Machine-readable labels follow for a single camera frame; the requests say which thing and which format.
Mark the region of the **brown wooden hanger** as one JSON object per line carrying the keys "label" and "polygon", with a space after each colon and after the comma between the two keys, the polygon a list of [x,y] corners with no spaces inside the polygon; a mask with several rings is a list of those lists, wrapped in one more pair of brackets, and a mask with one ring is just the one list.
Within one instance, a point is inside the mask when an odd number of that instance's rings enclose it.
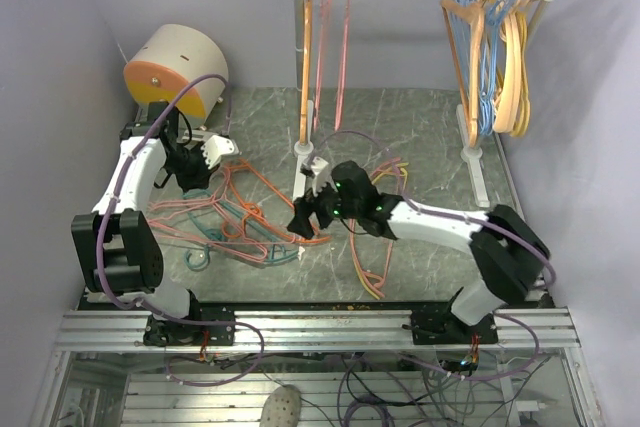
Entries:
{"label": "brown wooden hanger", "polygon": [[304,2],[304,23],[303,23],[303,57],[302,57],[302,82],[300,101],[300,137],[301,145],[307,145],[309,141],[309,84],[311,67],[311,45],[312,45],[312,24],[313,24],[313,2]]}

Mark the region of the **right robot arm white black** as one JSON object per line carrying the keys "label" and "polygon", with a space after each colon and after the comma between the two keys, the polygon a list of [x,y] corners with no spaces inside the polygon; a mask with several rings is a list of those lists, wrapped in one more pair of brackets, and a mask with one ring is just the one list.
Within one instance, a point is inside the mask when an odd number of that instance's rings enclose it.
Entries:
{"label": "right robot arm white black", "polygon": [[331,166],[316,157],[299,171],[311,184],[294,201],[289,232],[311,240],[334,221],[353,221],[372,237],[426,241],[473,258],[478,279],[452,297],[440,320],[442,334],[452,342],[465,341],[495,310],[524,301],[549,264],[544,242],[509,206],[460,211],[420,204],[379,191],[353,161]]}

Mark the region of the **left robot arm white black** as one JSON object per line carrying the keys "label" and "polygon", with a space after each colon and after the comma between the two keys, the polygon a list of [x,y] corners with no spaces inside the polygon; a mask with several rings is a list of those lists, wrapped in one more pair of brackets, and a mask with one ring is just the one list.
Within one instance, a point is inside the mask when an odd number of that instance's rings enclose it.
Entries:
{"label": "left robot arm white black", "polygon": [[145,302],[171,316],[170,334],[182,344],[192,344],[202,336],[204,320],[192,307],[191,292],[164,274],[162,251],[144,209],[152,190],[164,186],[156,182],[162,170],[183,192],[209,185],[215,169],[205,162],[204,144],[189,147],[179,141],[181,114],[173,108],[119,179],[132,150],[167,107],[166,101],[153,102],[146,120],[130,122],[121,130],[120,157],[109,186],[90,213],[73,218],[71,235],[89,292],[102,293],[105,279],[117,301]]}

